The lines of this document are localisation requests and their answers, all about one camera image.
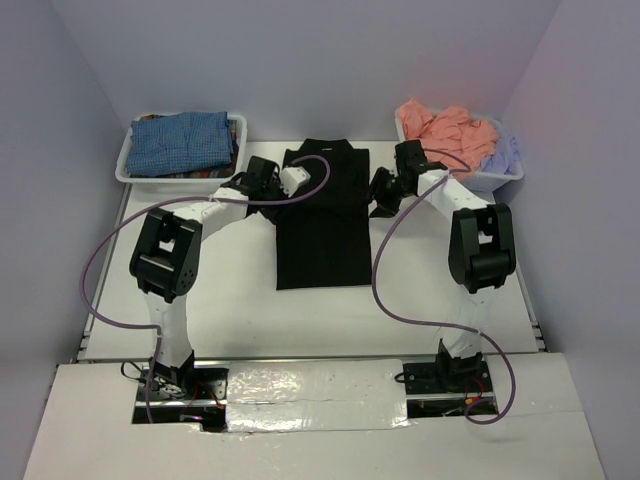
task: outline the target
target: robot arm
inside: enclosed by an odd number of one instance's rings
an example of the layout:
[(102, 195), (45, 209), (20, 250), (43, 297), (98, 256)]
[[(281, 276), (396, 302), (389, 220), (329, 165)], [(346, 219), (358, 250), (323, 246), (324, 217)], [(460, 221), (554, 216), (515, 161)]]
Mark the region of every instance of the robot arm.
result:
[[(155, 375), (191, 391), (194, 353), (187, 333), (187, 293), (198, 275), (200, 245), (225, 226), (258, 211), (249, 201), (282, 200), (308, 183), (309, 174), (252, 157), (247, 172), (223, 184), (211, 201), (197, 202), (171, 213), (147, 214), (129, 270), (144, 293), (151, 323), (163, 332)], [(269, 216), (273, 209), (265, 208)]]
[[(421, 196), (449, 176), (441, 163), (428, 163), (420, 141), (396, 146), (396, 175), (384, 168), (376, 172), (370, 200), (377, 202), (372, 217), (392, 217), (402, 198)], [(449, 271), (458, 284), (459, 301), (451, 321), (478, 328), (484, 325), (496, 289), (516, 268), (511, 211), (504, 204), (490, 204), (454, 178), (425, 197), (451, 225)], [(447, 329), (439, 356), (449, 375), (479, 368), (480, 337), (472, 332)]]

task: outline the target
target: white basket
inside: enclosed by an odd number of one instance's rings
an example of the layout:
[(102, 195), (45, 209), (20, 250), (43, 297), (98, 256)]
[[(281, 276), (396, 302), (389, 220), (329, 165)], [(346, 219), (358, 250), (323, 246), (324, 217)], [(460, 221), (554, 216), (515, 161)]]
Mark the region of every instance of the white basket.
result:
[[(176, 115), (176, 113), (158, 113), (156, 115)], [(136, 120), (140, 120), (140, 118), (146, 115), (140, 115), (136, 117)], [(236, 169), (233, 172), (234, 174), (238, 172), (244, 172), (246, 170), (244, 152), (247, 145), (247, 120), (242, 115), (238, 115), (235, 113), (227, 114), (228, 120), (235, 120), (236, 122), (236, 141), (238, 143), (238, 160), (236, 161)], [(139, 178), (139, 177), (131, 177), (129, 172), (127, 172), (127, 157), (129, 156), (129, 151), (131, 150), (131, 145), (133, 142), (131, 141), (131, 135), (133, 134), (131, 127), (127, 131), (127, 136), (124, 139), (124, 143), (122, 144), (122, 149), (120, 150), (120, 155), (118, 156), (118, 162), (116, 163), (116, 178), (123, 183), (133, 183), (136, 185), (149, 185), (153, 186), (156, 189), (172, 189), (179, 188), (181, 190), (184, 187), (208, 187), (208, 186), (219, 186), (224, 182), (227, 182), (231, 179), (231, 177), (225, 178)]]
[[(474, 120), (488, 120), (494, 127), (500, 126), (500, 123), (497, 120), (489, 117), (480, 117), (480, 116), (472, 116)], [(402, 122), (398, 117), (395, 117), (396, 120), (396, 130), (398, 131), (398, 138), (401, 142), (404, 142), (406, 138), (404, 137), (404, 130), (402, 129)], [(473, 190), (474, 192), (493, 192), (497, 190), (505, 183), (510, 182), (511, 180), (520, 180), (524, 176), (524, 170), (522, 168), (522, 163), (516, 162), (515, 164), (515, 175), (503, 175), (499, 173), (489, 173), (489, 172), (480, 172), (476, 170), (462, 180), (462, 184), (467, 187), (469, 190)]]

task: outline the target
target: white table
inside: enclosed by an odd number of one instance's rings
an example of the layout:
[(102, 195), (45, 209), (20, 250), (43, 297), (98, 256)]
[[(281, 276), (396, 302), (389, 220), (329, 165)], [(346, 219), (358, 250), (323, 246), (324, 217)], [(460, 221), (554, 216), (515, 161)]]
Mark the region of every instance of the white table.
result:
[[(193, 424), (132, 425), (137, 385), (117, 364), (58, 370), (26, 480), (492, 479), (604, 480), (560, 354), (512, 355), (510, 415), (492, 426), (423, 418), (378, 431), (203, 433)], [(509, 380), (489, 358), (499, 405)]]
[[(396, 142), (353, 142), (371, 152), (371, 174), (394, 166)], [(280, 162), (300, 142), (247, 144), (247, 156)], [(125, 216), (152, 203), (184, 195), (134, 187)], [(391, 220), (370, 222), (372, 255)], [(148, 323), (147, 309), (128, 271), (142, 219), (124, 229), (115, 244), (98, 309), (130, 323)], [(379, 285), (389, 308), (416, 319), (443, 320), (457, 301), (447, 266), (449, 225), (426, 202), (400, 226), (383, 257)], [(275, 229), (261, 215), (223, 229), (202, 245), (198, 280), (188, 297), (188, 328), (198, 358), (273, 358), (433, 354), (440, 332), (401, 324), (385, 316), (370, 287), (276, 291)], [(90, 322), (81, 359), (142, 359), (151, 334)], [(498, 291), (484, 330), (511, 353), (538, 346), (516, 275)], [(485, 351), (491, 351), (485, 345)]]

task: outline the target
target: blue checkered cloth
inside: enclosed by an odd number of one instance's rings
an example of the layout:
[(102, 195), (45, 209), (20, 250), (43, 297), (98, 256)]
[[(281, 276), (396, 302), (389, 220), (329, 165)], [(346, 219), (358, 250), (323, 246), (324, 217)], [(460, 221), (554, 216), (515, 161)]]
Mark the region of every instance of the blue checkered cloth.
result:
[(157, 177), (231, 163), (233, 141), (227, 112), (134, 121), (131, 129), (130, 175)]

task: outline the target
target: stack of folded clothes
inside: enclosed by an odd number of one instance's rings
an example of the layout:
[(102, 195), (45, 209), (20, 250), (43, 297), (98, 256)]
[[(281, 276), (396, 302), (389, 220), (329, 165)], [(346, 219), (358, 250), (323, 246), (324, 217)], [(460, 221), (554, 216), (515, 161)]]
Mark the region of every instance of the stack of folded clothes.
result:
[(131, 129), (132, 177), (225, 178), (235, 171), (236, 122), (227, 112), (148, 115)]

